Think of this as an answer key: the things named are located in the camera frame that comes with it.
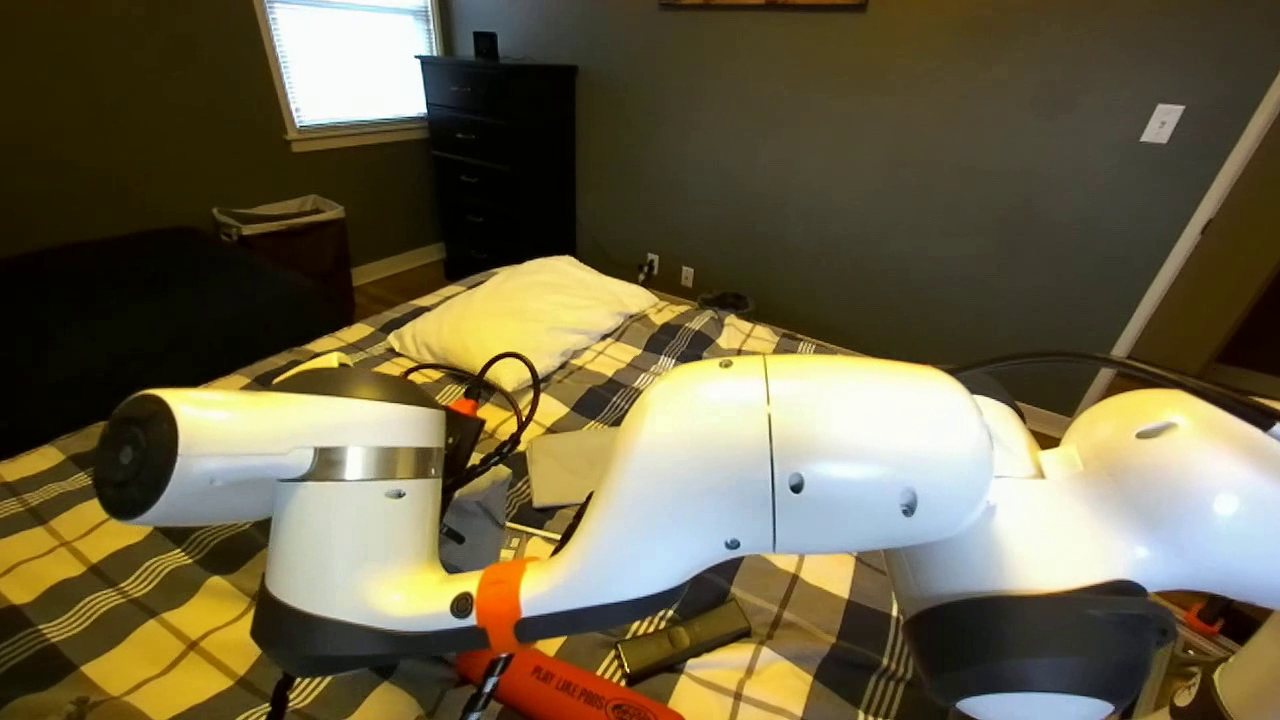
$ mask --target window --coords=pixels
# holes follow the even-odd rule
[[[294,150],[426,137],[434,0],[255,0]]]

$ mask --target light switch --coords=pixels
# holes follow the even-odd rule
[[[1178,127],[1178,120],[1183,117],[1183,110],[1187,105],[1169,105],[1161,102],[1156,105],[1156,111],[1151,114],[1151,122],[1147,123],[1147,129],[1142,132],[1143,142],[1155,142],[1157,145],[1165,145],[1169,142],[1170,136],[1174,135],[1174,128]]]

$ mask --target white robotic arm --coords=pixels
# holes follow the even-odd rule
[[[563,552],[515,573],[448,574],[436,547],[443,411],[407,380],[353,369],[273,389],[134,396],[104,433],[95,484],[110,514],[140,524],[271,515],[253,637],[300,675],[490,646],[503,632],[531,642],[603,629],[668,606],[716,562],[759,552],[902,548],[887,555],[909,630],[959,610],[998,619],[1005,605],[984,598],[1078,593],[1069,610],[1098,616],[1089,603],[1115,602],[1091,588],[1116,580],[1138,588],[1124,606],[1137,616],[1142,588],[1280,603],[1280,580],[1251,571],[1280,553],[1260,521],[1280,509],[1280,443],[1184,393],[1101,404],[1062,450],[1037,455],[1011,410],[933,368],[694,363],[632,407]],[[1207,546],[1183,539],[1187,527]],[[1215,553],[1228,550],[1245,555],[1221,568]],[[486,607],[503,607],[508,626]],[[1139,625],[1147,644],[1167,630],[1158,618]],[[938,694],[983,720],[1101,717],[1114,705],[1018,674],[987,680],[1001,662],[931,662],[931,648],[913,643],[925,678],[937,670]],[[1061,648],[1005,650],[1034,662]]]

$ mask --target black couch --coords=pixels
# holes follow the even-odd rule
[[[347,324],[306,278],[191,228],[0,259],[0,459]]]

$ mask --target window frame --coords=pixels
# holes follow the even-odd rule
[[[262,46],[266,60],[271,65],[271,81],[275,83],[275,99],[280,102],[280,115],[284,118],[284,140],[294,152],[330,150],[334,147],[353,147],[376,145],[379,142],[401,142],[422,140],[428,136],[426,118],[398,120],[367,120],[358,123],[333,124],[317,129],[298,128],[289,106],[289,92],[284,85],[280,69],[280,54],[275,50],[275,37],[271,35],[271,20],[268,17],[268,0],[252,0],[257,13],[259,31],[262,33]],[[444,54],[444,35],[440,27],[440,0],[422,0],[431,15],[431,33],[435,38],[436,55]]]

